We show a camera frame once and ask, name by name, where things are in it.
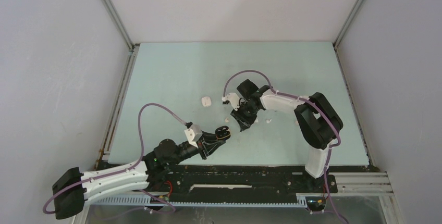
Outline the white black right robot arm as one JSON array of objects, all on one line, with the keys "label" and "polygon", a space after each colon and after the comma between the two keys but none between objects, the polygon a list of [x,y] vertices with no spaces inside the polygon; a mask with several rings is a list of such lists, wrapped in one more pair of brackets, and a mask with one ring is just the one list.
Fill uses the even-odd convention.
[{"label": "white black right robot arm", "polygon": [[241,131],[255,123],[260,110],[293,113],[309,145],[303,185],[311,192],[324,185],[323,175],[329,166],[329,153],[333,147],[340,145],[339,132],[343,128],[341,118],[324,94],[316,92],[307,97],[294,96],[276,91],[270,85],[258,88],[247,79],[240,83],[236,93],[224,93],[222,101],[232,106],[230,114]]}]

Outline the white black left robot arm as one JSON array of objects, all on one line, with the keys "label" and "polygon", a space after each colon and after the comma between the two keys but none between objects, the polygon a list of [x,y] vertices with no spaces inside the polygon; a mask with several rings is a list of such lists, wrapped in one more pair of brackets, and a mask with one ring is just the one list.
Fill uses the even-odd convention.
[{"label": "white black left robot arm", "polygon": [[176,144],[164,139],[141,160],[125,165],[86,172],[79,167],[70,168],[52,186],[55,217],[57,220],[73,217],[84,207],[115,194],[147,188],[158,191],[163,188],[172,165],[196,155],[207,159],[230,136],[229,128],[221,126],[215,133],[190,134],[192,142]]}]

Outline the black gold-trimmed charging case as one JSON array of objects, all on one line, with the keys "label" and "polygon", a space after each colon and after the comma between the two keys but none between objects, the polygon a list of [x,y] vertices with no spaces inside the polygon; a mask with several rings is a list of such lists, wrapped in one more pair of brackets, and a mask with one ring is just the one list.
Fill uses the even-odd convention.
[{"label": "black gold-trimmed charging case", "polygon": [[217,140],[226,141],[230,138],[231,132],[228,126],[221,126],[215,130]]}]

